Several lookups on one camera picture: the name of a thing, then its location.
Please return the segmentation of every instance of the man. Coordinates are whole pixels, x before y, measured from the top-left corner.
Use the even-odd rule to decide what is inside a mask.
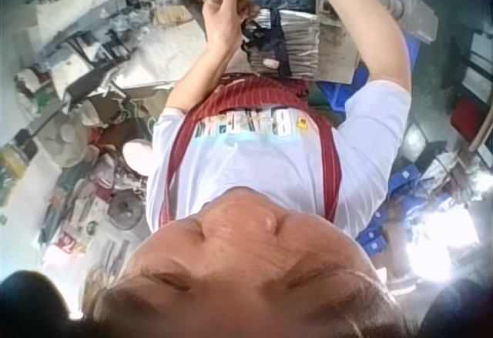
[[[378,0],[329,1],[371,74],[338,130],[302,82],[225,80],[251,8],[207,0],[207,50],[154,130],[154,234],[87,312],[105,336],[410,336],[354,241],[404,132],[407,49]]]
[[[152,231],[198,213],[235,187],[253,189],[289,210],[326,217],[353,237],[364,229],[387,192],[411,102],[411,74],[401,30],[377,0],[329,1],[371,74],[347,103],[347,120],[338,130],[285,100],[238,101],[212,115],[188,116],[193,120],[188,124],[190,111],[217,104],[214,99],[224,102],[221,94],[243,98],[250,89],[262,89],[257,92],[265,98],[268,88],[285,95],[304,89],[291,83],[283,90],[279,82],[257,77],[218,88],[240,47],[240,23],[251,11],[245,0],[206,2],[207,50],[171,92],[154,131],[157,170],[149,177],[147,206]],[[326,146],[330,154],[322,152]],[[252,206],[256,197],[252,194]]]

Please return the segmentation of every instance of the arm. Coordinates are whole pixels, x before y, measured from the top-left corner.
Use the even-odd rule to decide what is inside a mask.
[[[329,0],[356,43],[371,80],[411,90],[407,46],[396,21],[378,0]]]
[[[166,107],[188,112],[202,102],[216,88],[230,60],[229,54],[208,48],[171,91]]]
[[[216,88],[241,45],[242,18],[253,14],[248,0],[206,0],[207,49],[171,91],[166,107],[188,112]]]

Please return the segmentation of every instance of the white t-shirt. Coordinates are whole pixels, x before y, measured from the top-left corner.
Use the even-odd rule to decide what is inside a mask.
[[[346,121],[333,129],[342,180],[334,223],[356,237],[387,194],[404,134],[411,95],[389,81],[365,85],[346,103]],[[159,226],[169,153],[184,114],[166,108],[154,127],[155,171],[147,182],[147,221]],[[228,189],[243,186],[279,205],[324,215],[322,155],[317,125],[304,112],[272,106],[230,111],[202,120],[175,179],[176,218],[200,211]]]

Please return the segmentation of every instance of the red striped apron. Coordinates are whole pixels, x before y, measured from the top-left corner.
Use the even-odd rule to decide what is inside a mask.
[[[219,115],[226,110],[258,109],[272,105],[299,109],[307,113],[317,124],[322,148],[325,218],[333,222],[341,179],[339,157],[335,149],[329,122],[310,109],[308,104],[301,99],[306,94],[306,82],[300,80],[280,82],[249,75],[220,87],[200,105],[189,111],[185,115],[183,124],[179,128],[171,148],[164,201],[159,214],[159,227],[173,221],[175,218],[169,201],[169,188],[185,156],[186,148],[192,138],[196,124],[206,117]]]

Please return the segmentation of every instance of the eye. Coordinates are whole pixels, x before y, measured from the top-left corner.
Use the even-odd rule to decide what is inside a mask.
[[[295,276],[293,279],[287,280],[286,288],[292,290],[307,284],[313,283],[318,279],[323,279],[327,276],[327,269],[312,269],[300,276]]]
[[[180,292],[187,292],[192,287],[185,276],[172,273],[153,273],[149,270],[143,270],[142,275],[155,283],[166,284]]]

